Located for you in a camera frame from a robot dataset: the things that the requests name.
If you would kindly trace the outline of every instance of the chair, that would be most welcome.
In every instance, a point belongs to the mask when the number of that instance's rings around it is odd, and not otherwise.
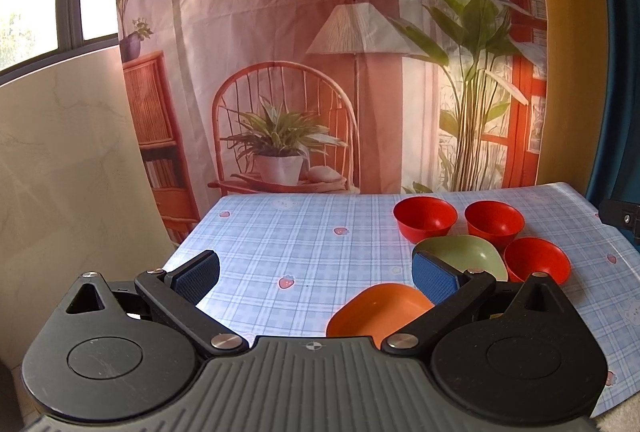
[[[351,101],[342,88],[324,73],[286,61],[247,66],[231,75],[216,93],[212,122],[218,180],[209,183],[209,187],[219,188],[223,196],[229,192],[258,192],[243,180],[230,178],[231,170],[240,174],[254,173],[254,161],[250,156],[238,158],[241,149],[232,147],[231,142],[221,138],[242,132],[240,117],[235,111],[264,116],[260,97],[288,111],[316,114],[320,122],[329,128],[329,134],[340,138],[347,146],[325,146],[326,155],[312,153],[310,165],[329,165],[346,178],[345,190],[341,192],[358,191],[353,185],[353,156],[358,145],[358,128]]]

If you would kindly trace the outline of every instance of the triangular hole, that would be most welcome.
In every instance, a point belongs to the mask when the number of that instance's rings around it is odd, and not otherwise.
[[[82,284],[72,303],[66,308],[66,312],[76,315],[78,313],[100,311],[101,309],[104,309],[104,304],[95,286],[93,284]]]
[[[562,309],[560,304],[554,297],[551,290],[544,284],[538,284],[535,286],[529,295],[524,309],[530,311],[543,311],[546,313],[561,313]]]

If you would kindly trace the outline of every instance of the green bowl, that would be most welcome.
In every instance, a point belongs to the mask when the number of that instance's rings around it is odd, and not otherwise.
[[[508,279],[498,250],[489,242],[474,235],[445,235],[429,237],[415,245],[415,252],[428,252],[459,271],[465,269],[484,269],[491,273],[496,281]]]

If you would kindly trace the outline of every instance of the crosshair logo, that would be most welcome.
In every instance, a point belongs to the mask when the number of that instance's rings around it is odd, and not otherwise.
[[[318,351],[318,349],[322,349],[324,346],[318,342],[309,342],[305,344],[305,348],[309,349],[309,351]]]

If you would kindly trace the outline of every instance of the lampshade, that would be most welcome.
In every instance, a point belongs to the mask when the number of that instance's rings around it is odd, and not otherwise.
[[[307,53],[418,53],[371,3],[337,5]]]

